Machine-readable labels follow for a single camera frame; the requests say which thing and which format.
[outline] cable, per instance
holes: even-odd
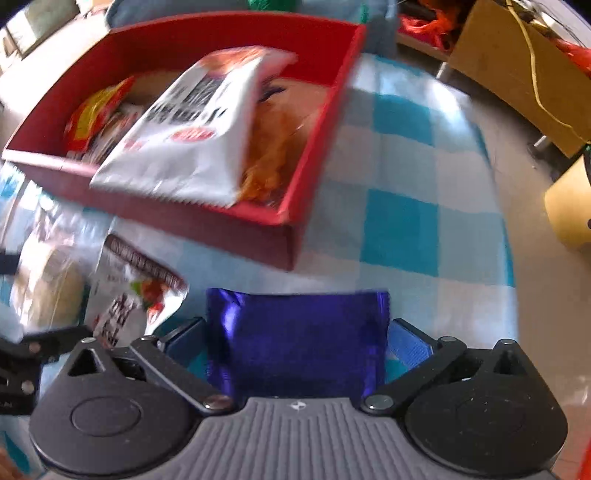
[[[527,30],[525,29],[525,25],[523,24],[523,22],[521,21],[521,19],[519,18],[519,15],[517,15],[517,12],[515,11],[515,9],[513,8],[513,1],[512,0],[505,0],[505,5],[507,6],[507,8],[509,9],[509,12],[511,12],[511,15],[513,15],[513,17],[515,18],[516,22],[519,25],[519,28],[521,29],[521,32],[523,33],[523,36],[525,38],[525,42],[527,43],[527,47],[528,49],[530,49],[530,65],[531,65],[531,81],[532,81],[532,85],[534,87],[534,96],[535,96],[535,101],[537,102],[538,106],[544,111],[546,112],[550,118],[552,120],[554,120],[555,122],[558,122],[560,125],[562,125],[563,127],[566,128],[570,128],[572,130],[572,132],[574,133],[575,137],[577,137],[578,139],[580,139],[581,141],[583,141],[583,143],[585,143],[586,145],[591,145],[591,140],[585,140],[583,137],[581,137],[577,131],[574,129],[574,127],[572,125],[569,125],[565,122],[563,122],[562,120],[556,118],[552,112],[550,112],[543,104],[542,101],[540,100],[540,93],[538,91],[538,76],[536,73],[536,69],[535,69],[535,51],[534,51],[534,46],[531,43],[531,39],[529,34],[527,33]]]

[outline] blue pillow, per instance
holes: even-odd
[[[396,6],[395,0],[300,0],[297,13],[359,23],[366,12],[364,51],[393,57],[398,28]],[[248,10],[248,0],[115,0],[106,21],[111,28],[118,28],[173,15],[236,10]]]

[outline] green object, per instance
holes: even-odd
[[[367,4],[361,4],[361,17],[359,19],[359,23],[365,24],[368,22],[369,17],[369,8]]]
[[[295,12],[296,0],[248,0],[251,10]]]

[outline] gray gripper base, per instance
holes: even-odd
[[[50,474],[44,480],[59,480]],[[251,398],[204,420],[174,458],[136,480],[464,480],[408,442],[395,421],[348,398]],[[549,472],[529,480],[554,480]]]

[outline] red box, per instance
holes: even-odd
[[[186,15],[113,30],[47,92],[3,158],[54,195],[291,270],[364,38],[364,25],[274,12]],[[186,70],[213,50],[247,45],[297,53],[298,62],[282,77],[329,87],[278,208],[240,202],[221,209],[103,192],[89,188],[96,166],[64,158],[66,122],[94,92],[132,74]]]

